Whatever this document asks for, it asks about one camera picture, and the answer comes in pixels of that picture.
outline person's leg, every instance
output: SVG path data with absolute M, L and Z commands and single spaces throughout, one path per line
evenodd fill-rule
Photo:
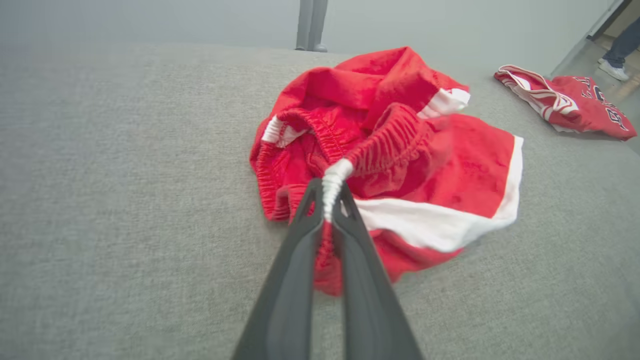
M 640 46 L 640 17 L 631 23 L 611 45 L 611 50 L 602 57 L 609 65 L 622 68 L 625 58 Z

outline gray table surface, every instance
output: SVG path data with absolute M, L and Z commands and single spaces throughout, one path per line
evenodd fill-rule
M 429 56 L 423 54 L 427 63 Z M 0 47 L 0 359 L 225 359 L 286 232 L 248 164 L 304 70 L 346 55 Z M 470 67 L 465 113 L 525 138 L 517 222 L 396 291 L 430 359 L 639 359 L 640 157 L 556 133 Z M 313 356 L 342 358 L 316 294 Z

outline jeans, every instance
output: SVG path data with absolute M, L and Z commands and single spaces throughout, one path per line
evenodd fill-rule
M 640 17 L 629 25 L 602 57 L 613 67 L 621 68 L 625 58 L 640 46 Z

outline person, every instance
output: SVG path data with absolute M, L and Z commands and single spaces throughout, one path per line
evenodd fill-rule
M 600 70 L 606 72 L 612 77 L 620 80 L 629 80 L 629 76 L 625 73 L 625 58 L 631 55 L 640 46 L 640 17 L 618 36 L 611 45 L 611 50 L 607 51 L 600 63 Z

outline red fabric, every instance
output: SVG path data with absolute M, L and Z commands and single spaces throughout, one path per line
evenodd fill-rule
M 395 197 L 492 217 L 504 196 L 513 135 L 465 115 L 419 119 L 416 114 L 441 88 L 468 90 L 429 69 L 410 48 L 303 73 L 280 94 L 251 152 L 265 216 L 291 220 L 308 182 L 347 158 L 355 166 L 348 185 L 356 198 Z M 307 132 L 284 147 L 263 141 L 273 116 Z M 371 236 L 392 281 L 461 251 L 413 247 L 390 231 Z M 330 224 L 314 283 L 331 295 L 341 292 Z
M 555 111 L 551 108 L 556 101 L 555 98 L 538 95 L 533 99 L 541 106 L 540 115 L 551 124 L 581 133 L 602 131 L 620 140 L 637 136 L 629 119 L 615 105 L 607 101 L 592 78 L 556 76 L 549 81 L 536 73 L 512 65 L 506 65 L 500 69 L 506 69 L 512 75 L 528 81 L 532 90 L 530 94 L 536 95 L 537 90 L 553 90 L 566 98 L 564 106 Z M 506 71 L 498 71 L 494 77 L 503 83 L 513 79 Z

